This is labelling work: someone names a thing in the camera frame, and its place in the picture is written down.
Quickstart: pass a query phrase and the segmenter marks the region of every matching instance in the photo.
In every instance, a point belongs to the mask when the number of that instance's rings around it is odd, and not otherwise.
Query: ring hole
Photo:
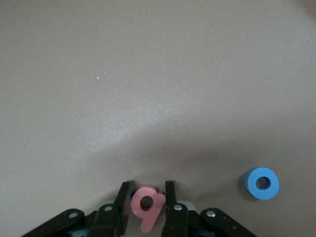
[[[260,190],[266,190],[270,187],[271,181],[267,177],[261,177],[257,180],[256,186]]]
[[[77,217],[78,216],[78,213],[76,213],[76,212],[73,212],[73,213],[71,213],[71,214],[69,214],[69,218],[75,218],[75,217]]]
[[[148,211],[154,204],[154,200],[150,196],[144,196],[140,200],[140,207],[143,211]]]

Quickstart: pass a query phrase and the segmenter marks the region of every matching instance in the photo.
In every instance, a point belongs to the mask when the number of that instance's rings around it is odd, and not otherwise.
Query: metal screw head
[[[216,216],[216,214],[215,214],[214,211],[207,211],[207,212],[206,212],[206,215],[207,215],[208,217],[215,217],[215,216]]]
[[[174,208],[176,211],[181,211],[181,210],[182,210],[182,206],[179,205],[179,204],[174,205],[173,208]]]
[[[75,217],[77,217],[77,216],[78,216],[78,213],[73,212],[73,213],[71,213],[68,217],[69,217],[69,218],[75,218]]]
[[[104,210],[105,210],[105,211],[111,211],[111,210],[112,210],[112,207],[111,207],[111,206],[106,206],[106,207],[104,208]]]

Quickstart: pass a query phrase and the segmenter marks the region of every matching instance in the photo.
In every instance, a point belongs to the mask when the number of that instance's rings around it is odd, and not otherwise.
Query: blue foam ring
[[[258,179],[265,177],[267,183],[264,187],[258,188]],[[253,167],[248,170],[245,176],[245,186],[248,192],[257,199],[268,200],[277,195],[279,190],[279,182],[276,174],[266,167]]]

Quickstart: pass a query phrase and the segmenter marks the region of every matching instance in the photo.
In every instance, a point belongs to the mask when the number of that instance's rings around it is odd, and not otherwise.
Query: blue ring
[[[267,183],[264,187],[257,187],[257,180],[265,177]],[[245,186],[248,192],[257,199],[268,200],[277,195],[279,182],[276,174],[266,167],[253,167],[248,170],[245,176]]]

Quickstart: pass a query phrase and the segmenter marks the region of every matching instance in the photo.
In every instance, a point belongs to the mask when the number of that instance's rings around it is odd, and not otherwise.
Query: gray table surface
[[[259,237],[315,236],[315,99],[313,0],[1,0],[0,236],[169,179]]]

